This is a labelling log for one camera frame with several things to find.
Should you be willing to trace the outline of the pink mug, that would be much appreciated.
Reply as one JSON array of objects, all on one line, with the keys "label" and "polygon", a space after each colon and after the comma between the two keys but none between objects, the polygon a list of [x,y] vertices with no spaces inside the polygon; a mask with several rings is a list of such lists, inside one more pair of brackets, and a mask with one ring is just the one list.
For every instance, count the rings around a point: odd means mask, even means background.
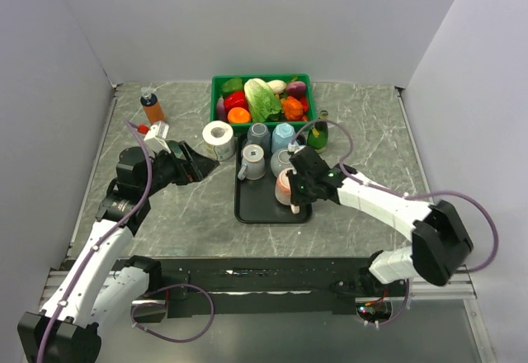
[{"label": "pink mug", "polygon": [[287,176],[287,172],[290,170],[292,170],[292,167],[288,167],[278,174],[275,185],[275,198],[280,204],[288,206],[294,215],[297,215],[300,212],[300,208],[291,203],[290,180]]}]

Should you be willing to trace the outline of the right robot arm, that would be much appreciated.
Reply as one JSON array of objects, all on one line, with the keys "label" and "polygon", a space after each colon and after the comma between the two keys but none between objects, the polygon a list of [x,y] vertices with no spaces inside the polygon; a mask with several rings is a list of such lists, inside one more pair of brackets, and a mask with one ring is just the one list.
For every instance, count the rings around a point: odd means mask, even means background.
[{"label": "right robot arm", "polygon": [[456,208],[447,201],[430,204],[392,195],[353,167],[330,167],[309,147],[298,148],[288,159],[291,165],[279,177],[267,172],[256,181],[237,178],[236,218],[249,224],[298,224],[311,215],[315,201],[330,200],[388,225],[410,243],[370,256],[360,270],[361,288],[368,295],[416,277],[446,285],[473,251]]}]

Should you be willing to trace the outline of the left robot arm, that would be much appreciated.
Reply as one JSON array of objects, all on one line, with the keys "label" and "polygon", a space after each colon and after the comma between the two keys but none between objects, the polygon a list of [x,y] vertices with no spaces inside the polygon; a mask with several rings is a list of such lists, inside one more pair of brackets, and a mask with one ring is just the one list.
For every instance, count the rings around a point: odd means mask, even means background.
[{"label": "left robot arm", "polygon": [[116,279],[107,279],[148,214],[149,197],[170,184],[201,182],[218,166],[185,142],[171,141],[153,156],[143,147],[120,153],[78,259],[40,312],[24,313],[17,325],[29,362],[97,360],[102,338],[122,310],[163,288],[160,261],[141,256],[128,259]]}]

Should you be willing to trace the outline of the grey mug white rim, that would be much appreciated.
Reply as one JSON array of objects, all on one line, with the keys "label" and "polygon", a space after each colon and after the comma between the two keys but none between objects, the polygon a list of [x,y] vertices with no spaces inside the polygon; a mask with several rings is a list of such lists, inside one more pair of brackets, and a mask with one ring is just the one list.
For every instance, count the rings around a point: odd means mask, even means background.
[{"label": "grey mug white rim", "polygon": [[273,153],[271,156],[270,165],[271,171],[275,177],[278,177],[283,170],[292,168],[288,149],[282,148]]}]

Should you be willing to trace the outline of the pale grey mug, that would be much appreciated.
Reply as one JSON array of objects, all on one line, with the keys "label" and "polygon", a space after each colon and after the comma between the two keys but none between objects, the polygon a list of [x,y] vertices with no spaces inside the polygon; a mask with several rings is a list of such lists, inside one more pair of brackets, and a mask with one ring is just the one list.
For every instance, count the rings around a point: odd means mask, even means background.
[{"label": "pale grey mug", "polygon": [[242,162],[237,178],[241,181],[256,181],[266,173],[265,153],[257,144],[247,144],[242,150]]}]

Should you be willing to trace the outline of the light blue mug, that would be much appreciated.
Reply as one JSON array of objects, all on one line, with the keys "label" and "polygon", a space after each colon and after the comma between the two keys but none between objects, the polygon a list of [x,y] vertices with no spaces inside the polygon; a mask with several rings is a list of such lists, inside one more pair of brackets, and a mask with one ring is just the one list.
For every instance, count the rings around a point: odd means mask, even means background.
[{"label": "light blue mug", "polygon": [[287,149],[294,136],[295,128],[291,124],[278,124],[271,135],[271,152],[275,153],[279,150]]}]

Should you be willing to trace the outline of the grey-blue mug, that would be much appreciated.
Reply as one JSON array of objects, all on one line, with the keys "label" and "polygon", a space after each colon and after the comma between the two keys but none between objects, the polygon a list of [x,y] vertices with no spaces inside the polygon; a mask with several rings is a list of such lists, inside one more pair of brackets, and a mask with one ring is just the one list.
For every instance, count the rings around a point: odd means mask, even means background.
[{"label": "grey-blue mug", "polygon": [[247,143],[259,145],[265,152],[269,152],[271,150],[271,134],[267,126],[263,123],[253,124],[247,132]]}]

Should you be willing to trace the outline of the black tray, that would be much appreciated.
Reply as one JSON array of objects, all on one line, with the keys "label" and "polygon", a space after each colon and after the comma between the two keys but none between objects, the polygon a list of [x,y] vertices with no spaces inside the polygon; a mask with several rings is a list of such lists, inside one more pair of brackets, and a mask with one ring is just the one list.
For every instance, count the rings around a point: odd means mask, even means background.
[{"label": "black tray", "polygon": [[237,137],[234,214],[238,221],[245,224],[303,224],[313,214],[312,205],[300,208],[298,214],[291,212],[289,206],[282,205],[275,196],[276,177],[271,170],[271,158],[265,157],[266,173],[256,180],[239,180],[238,171],[242,166],[242,150],[247,136]]}]

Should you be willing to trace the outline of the green glass bottle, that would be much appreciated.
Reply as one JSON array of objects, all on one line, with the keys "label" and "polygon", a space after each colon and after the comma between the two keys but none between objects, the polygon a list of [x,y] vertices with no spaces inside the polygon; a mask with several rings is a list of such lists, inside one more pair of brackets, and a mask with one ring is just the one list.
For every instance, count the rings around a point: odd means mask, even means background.
[{"label": "green glass bottle", "polygon": [[319,122],[316,122],[309,131],[307,145],[314,149],[316,153],[322,153],[328,144],[328,111],[321,110],[318,113]]}]

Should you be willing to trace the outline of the purple eggplant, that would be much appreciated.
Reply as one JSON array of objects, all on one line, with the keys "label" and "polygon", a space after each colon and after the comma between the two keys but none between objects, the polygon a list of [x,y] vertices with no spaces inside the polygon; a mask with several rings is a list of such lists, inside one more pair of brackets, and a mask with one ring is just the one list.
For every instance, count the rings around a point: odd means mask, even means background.
[{"label": "purple eggplant", "polygon": [[220,97],[215,105],[216,119],[223,122],[228,122],[227,112],[224,107],[224,99]]}]

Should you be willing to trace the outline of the orange tomato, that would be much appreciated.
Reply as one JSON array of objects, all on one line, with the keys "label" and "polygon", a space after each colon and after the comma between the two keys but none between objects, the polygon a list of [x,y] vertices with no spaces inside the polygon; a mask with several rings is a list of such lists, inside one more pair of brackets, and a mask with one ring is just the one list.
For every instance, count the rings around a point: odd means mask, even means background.
[{"label": "orange tomato", "polygon": [[243,107],[234,107],[228,112],[228,122],[230,124],[248,124],[251,121],[251,114]]}]

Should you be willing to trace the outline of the orange spray bottle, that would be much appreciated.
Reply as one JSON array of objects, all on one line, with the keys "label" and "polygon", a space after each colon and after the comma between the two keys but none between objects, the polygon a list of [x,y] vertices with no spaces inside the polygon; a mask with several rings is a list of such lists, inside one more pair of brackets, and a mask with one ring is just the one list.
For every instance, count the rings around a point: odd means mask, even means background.
[{"label": "orange spray bottle", "polygon": [[166,121],[166,117],[163,113],[163,109],[160,105],[158,97],[155,94],[155,91],[151,87],[142,87],[141,88],[141,98],[140,103],[144,109],[145,115],[148,118],[150,124],[156,122]]}]

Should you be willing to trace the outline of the red bell pepper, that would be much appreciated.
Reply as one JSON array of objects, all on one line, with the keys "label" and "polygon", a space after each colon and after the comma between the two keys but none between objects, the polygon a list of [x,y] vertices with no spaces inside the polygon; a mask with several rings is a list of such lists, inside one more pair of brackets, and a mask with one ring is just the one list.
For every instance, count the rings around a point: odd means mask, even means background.
[{"label": "red bell pepper", "polygon": [[248,110],[248,101],[246,99],[244,91],[236,91],[225,97],[224,109],[229,113],[233,108],[240,107],[244,110]]}]

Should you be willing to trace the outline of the orange bumpy pumpkin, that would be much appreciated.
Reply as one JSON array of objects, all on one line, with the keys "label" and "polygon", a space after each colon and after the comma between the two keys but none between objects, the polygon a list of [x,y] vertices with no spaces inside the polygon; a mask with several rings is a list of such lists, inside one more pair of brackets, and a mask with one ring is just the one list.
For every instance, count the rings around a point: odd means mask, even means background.
[{"label": "orange bumpy pumpkin", "polygon": [[288,121],[299,121],[304,115],[304,108],[302,103],[294,97],[287,97],[282,102],[282,108],[285,118]]}]

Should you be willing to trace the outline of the green bell pepper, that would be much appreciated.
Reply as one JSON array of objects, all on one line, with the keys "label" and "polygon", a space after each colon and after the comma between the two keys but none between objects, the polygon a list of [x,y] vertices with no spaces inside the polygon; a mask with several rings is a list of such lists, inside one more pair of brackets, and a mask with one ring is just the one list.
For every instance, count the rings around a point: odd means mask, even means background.
[{"label": "green bell pepper", "polygon": [[243,80],[241,78],[230,78],[229,80],[225,81],[221,87],[221,96],[222,97],[229,97],[235,92],[240,92],[243,90]]}]

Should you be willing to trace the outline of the green plastic crate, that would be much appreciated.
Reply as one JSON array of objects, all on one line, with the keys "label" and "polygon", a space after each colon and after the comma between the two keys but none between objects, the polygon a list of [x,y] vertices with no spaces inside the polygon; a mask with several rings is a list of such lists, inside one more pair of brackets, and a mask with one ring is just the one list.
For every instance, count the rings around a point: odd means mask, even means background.
[{"label": "green plastic crate", "polygon": [[[216,105],[218,100],[223,97],[221,92],[221,86],[226,83],[228,80],[232,78],[241,78],[243,83],[245,83],[250,78],[260,78],[265,82],[269,82],[271,80],[282,80],[287,83],[291,82],[293,79],[296,78],[296,81],[304,82],[307,86],[306,92],[305,92],[305,98],[308,102],[309,108],[307,112],[307,120],[312,121],[316,120],[318,118],[318,112],[316,109],[316,106],[314,105],[314,95],[313,95],[313,89],[310,81],[310,77],[306,73],[287,73],[287,74],[237,74],[237,75],[218,75],[214,76],[212,78],[211,82],[211,99],[210,99],[210,121],[214,120],[220,120],[217,115]],[[283,119],[284,117],[280,117],[277,119],[277,121],[266,121],[264,122],[265,125],[268,126],[269,130],[273,130],[278,124],[281,122],[289,122],[286,119]],[[291,123],[295,130],[299,130],[301,127],[303,127],[306,124],[307,121],[291,121]],[[249,127],[252,125],[252,123],[246,123],[246,124],[231,124],[233,127],[233,131],[235,135],[239,134],[245,134]]]}]

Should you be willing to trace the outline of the red chili pepper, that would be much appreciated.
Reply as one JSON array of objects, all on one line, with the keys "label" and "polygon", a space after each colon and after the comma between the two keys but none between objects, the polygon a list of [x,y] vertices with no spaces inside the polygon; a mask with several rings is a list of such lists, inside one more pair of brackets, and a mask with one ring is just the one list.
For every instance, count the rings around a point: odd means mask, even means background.
[{"label": "red chili pepper", "polygon": [[306,97],[300,98],[299,101],[303,107],[303,115],[300,120],[303,122],[307,122],[309,120],[309,103]]}]

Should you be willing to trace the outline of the napa cabbage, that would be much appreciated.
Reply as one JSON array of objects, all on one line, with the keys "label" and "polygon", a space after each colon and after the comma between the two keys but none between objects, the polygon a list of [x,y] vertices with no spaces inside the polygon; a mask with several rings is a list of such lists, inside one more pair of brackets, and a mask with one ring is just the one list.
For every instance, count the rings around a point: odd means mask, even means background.
[{"label": "napa cabbage", "polygon": [[262,79],[251,78],[247,80],[244,84],[244,94],[253,122],[276,122],[280,119],[281,101]]}]

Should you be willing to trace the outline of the purple onion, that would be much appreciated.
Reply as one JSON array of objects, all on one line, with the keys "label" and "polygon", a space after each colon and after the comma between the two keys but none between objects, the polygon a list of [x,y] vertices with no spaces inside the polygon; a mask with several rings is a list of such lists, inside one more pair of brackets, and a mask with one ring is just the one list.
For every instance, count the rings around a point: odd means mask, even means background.
[{"label": "purple onion", "polygon": [[285,94],[291,97],[304,97],[307,91],[307,85],[302,81],[290,82],[285,89]]}]

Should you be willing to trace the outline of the white potato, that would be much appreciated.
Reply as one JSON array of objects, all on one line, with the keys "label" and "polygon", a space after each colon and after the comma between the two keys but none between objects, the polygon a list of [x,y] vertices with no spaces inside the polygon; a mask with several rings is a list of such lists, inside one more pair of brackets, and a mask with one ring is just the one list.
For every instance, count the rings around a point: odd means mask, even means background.
[{"label": "white potato", "polygon": [[267,85],[274,94],[282,94],[287,88],[287,83],[279,79],[269,81]]}]

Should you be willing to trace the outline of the aluminium rail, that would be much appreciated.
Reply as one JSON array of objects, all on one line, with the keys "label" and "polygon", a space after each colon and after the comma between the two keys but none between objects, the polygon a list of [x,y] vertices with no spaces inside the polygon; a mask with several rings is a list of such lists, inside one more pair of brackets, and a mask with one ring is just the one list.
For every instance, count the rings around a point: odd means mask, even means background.
[{"label": "aluminium rail", "polygon": [[[69,274],[69,271],[51,270],[45,282],[45,287],[40,297],[39,309],[43,308],[45,303],[58,290],[63,280]],[[112,280],[116,280],[120,275],[119,270],[111,270],[103,282],[103,286],[99,291],[99,295],[107,287],[109,287]],[[212,295],[285,295],[287,291],[210,291]],[[477,299],[476,291],[473,282],[468,274],[455,274],[454,277],[444,286],[435,286],[425,282],[422,278],[413,278],[409,286],[410,300],[462,300],[462,299]],[[397,297],[396,292],[390,292],[385,300],[403,300],[403,297]]]}]

